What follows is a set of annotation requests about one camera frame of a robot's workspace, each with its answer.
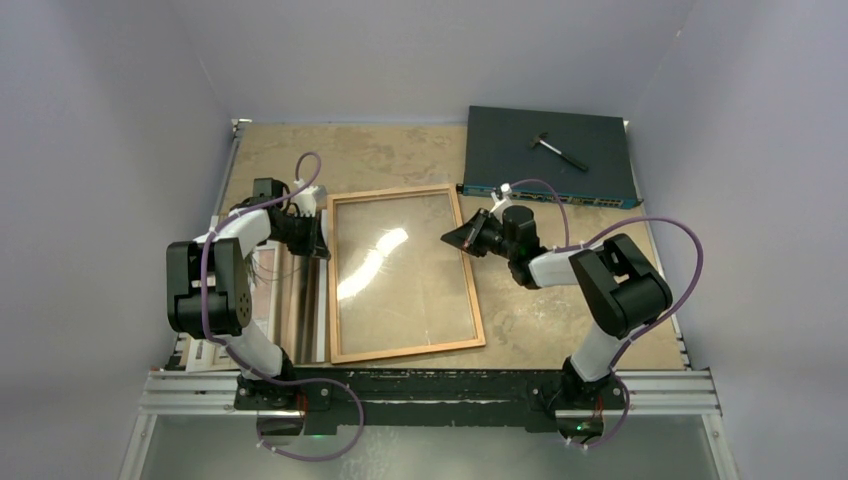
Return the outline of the glossy photo print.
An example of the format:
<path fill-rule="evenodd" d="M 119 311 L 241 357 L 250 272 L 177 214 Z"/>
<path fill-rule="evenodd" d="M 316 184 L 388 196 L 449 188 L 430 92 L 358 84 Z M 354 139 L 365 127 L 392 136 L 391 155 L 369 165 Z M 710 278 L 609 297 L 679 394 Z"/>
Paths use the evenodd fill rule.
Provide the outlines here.
<path fill-rule="evenodd" d="M 315 258 L 295 256 L 274 241 L 256 247 L 248 257 L 252 321 L 295 362 L 304 349 L 303 317 L 309 309 L 307 292 L 316 262 Z M 223 347 L 186 334 L 178 336 L 175 358 L 177 367 L 190 373 L 239 368 Z"/>

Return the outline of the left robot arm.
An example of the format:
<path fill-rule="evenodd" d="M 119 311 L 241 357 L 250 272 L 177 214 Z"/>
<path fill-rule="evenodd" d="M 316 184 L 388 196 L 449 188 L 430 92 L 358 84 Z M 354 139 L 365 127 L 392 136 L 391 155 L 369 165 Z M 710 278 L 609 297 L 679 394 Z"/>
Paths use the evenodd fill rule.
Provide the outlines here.
<path fill-rule="evenodd" d="M 259 178 L 251 196 L 208 233 L 173 242 L 165 251 L 171 328 L 224 348 L 245 380 L 260 382 L 260 397 L 275 409 L 295 402 L 298 382 L 288 354 L 252 319 L 247 262 L 256 247 L 269 241 L 295 256 L 329 258 L 318 215 L 326 197 L 324 186 L 303 179 L 288 186 Z"/>

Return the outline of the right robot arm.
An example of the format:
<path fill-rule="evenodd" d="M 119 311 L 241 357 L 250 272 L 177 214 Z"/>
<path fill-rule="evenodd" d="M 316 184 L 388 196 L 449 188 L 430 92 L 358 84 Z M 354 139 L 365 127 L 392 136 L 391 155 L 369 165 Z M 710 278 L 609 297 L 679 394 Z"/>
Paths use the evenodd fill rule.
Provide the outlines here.
<path fill-rule="evenodd" d="M 534 212 L 525 206 L 509 206 L 499 215 L 480 209 L 440 240 L 474 257 L 506 259 L 513 280 L 528 290 L 579 287 L 593 325 L 564 361 L 561 374 L 563 397 L 576 407 L 599 396 L 631 334 L 657 322 L 673 303 L 670 287 L 629 236 L 555 251 L 541 244 Z"/>

